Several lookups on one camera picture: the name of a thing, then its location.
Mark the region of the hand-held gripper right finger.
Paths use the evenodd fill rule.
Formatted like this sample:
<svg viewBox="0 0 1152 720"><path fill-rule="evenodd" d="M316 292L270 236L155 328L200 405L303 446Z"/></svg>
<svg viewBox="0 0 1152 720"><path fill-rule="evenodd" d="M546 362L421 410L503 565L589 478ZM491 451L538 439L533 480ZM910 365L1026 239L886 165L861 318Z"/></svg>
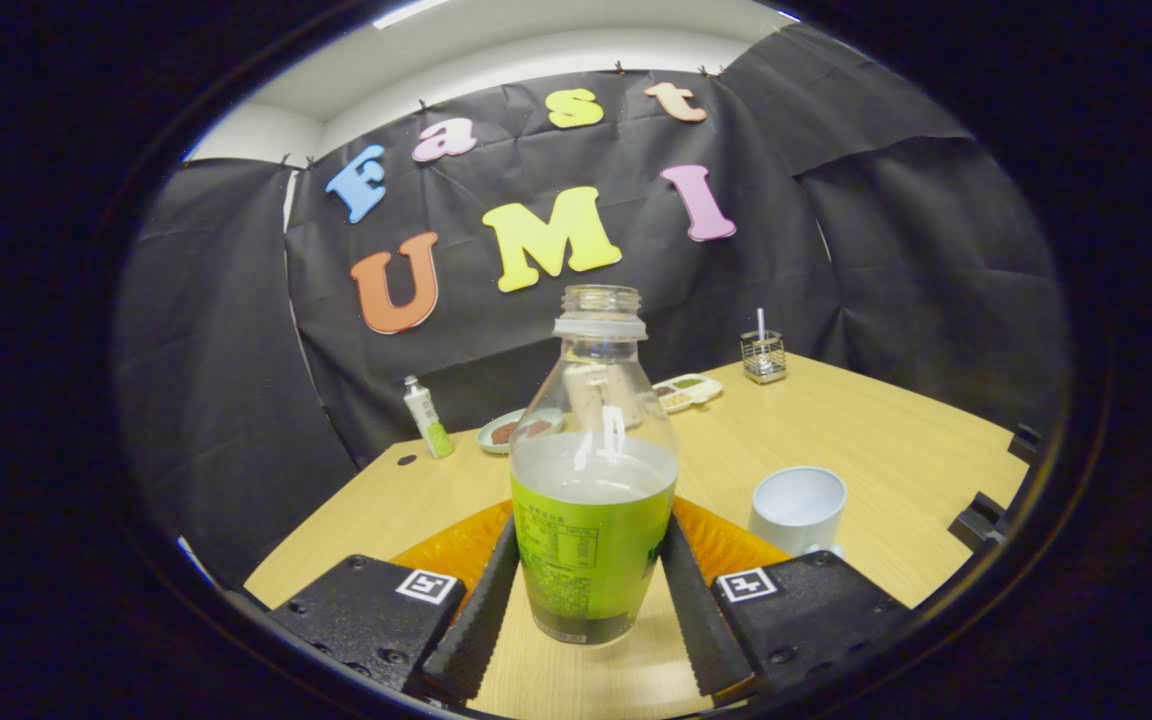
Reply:
<svg viewBox="0 0 1152 720"><path fill-rule="evenodd" d="M828 550L799 556L677 497L660 546L699 691L768 702L873 655L908 607Z"/></svg>

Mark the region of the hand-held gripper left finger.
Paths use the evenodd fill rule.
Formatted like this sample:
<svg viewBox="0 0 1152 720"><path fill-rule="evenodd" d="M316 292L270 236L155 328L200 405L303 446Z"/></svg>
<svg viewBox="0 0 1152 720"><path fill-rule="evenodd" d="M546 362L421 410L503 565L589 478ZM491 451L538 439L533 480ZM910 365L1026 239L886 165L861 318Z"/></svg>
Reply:
<svg viewBox="0 0 1152 720"><path fill-rule="evenodd" d="M465 705L494 655L517 566L507 500L391 561L347 556L271 617L392 691Z"/></svg>

